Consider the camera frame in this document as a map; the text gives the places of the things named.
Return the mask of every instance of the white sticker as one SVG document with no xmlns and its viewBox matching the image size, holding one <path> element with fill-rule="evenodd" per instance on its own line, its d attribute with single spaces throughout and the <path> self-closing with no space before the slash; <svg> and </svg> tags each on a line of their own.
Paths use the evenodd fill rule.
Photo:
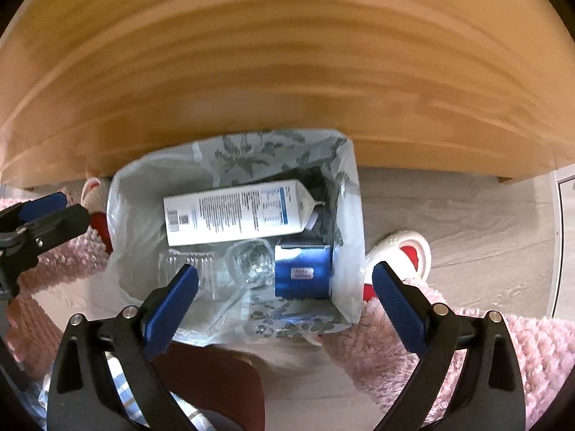
<svg viewBox="0 0 575 431">
<path fill-rule="evenodd" d="M 293 281 L 310 281 L 313 278 L 313 267 L 292 267 L 291 279 Z"/>
</svg>

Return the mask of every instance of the laminate flooring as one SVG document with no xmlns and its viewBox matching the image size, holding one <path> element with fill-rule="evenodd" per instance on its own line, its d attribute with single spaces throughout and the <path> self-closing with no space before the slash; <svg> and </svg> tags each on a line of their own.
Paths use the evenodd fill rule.
<svg viewBox="0 0 575 431">
<path fill-rule="evenodd" d="M 516 184 L 430 171 L 363 169 L 359 176 L 366 250 L 393 231 L 419 231 L 432 249 L 428 281 L 451 306 L 545 315 L 555 239 L 550 176 Z M 368 431 L 381 419 L 318 347 L 277 340 L 230 348 L 253 355 L 268 431 Z"/>
</svg>

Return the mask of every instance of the white carton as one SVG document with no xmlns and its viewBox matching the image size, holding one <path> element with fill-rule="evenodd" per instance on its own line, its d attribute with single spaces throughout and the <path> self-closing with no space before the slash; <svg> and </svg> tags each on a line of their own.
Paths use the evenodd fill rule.
<svg viewBox="0 0 575 431">
<path fill-rule="evenodd" d="M 164 198 L 170 246 L 300 233 L 316 202 L 298 180 Z"/>
</svg>

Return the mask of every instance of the wooden panel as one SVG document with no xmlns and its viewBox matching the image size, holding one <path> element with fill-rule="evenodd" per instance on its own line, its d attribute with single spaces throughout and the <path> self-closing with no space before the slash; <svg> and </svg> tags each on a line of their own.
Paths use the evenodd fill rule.
<svg viewBox="0 0 575 431">
<path fill-rule="evenodd" d="M 574 86 L 547 0 L 29 0 L 0 42 L 2 181 L 288 127 L 521 179 L 575 162 Z"/>
</svg>

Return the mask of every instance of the barcode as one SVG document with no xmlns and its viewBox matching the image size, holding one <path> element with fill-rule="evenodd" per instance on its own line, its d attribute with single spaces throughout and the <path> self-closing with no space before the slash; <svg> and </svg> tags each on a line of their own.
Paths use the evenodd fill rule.
<svg viewBox="0 0 575 431">
<path fill-rule="evenodd" d="M 179 231 L 178 211 L 168 211 L 168 227 L 170 231 Z"/>
</svg>

